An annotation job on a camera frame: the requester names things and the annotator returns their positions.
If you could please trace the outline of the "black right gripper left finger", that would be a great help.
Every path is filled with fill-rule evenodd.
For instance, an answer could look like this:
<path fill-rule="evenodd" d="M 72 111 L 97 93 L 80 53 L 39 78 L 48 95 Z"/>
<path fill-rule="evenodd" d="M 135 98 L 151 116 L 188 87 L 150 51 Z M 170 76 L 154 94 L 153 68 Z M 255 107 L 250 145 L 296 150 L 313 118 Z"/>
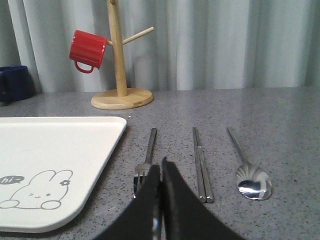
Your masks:
<path fill-rule="evenodd" d="M 152 165 L 137 196 L 96 240 L 161 238 L 160 167 Z"/>

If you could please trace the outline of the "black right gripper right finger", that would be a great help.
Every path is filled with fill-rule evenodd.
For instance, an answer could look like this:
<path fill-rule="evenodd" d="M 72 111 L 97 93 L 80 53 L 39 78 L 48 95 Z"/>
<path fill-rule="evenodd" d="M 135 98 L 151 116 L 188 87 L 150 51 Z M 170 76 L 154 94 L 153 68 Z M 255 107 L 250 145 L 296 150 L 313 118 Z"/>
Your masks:
<path fill-rule="evenodd" d="M 168 240 L 242 240 L 188 187 L 175 163 L 162 160 L 162 205 Z"/>

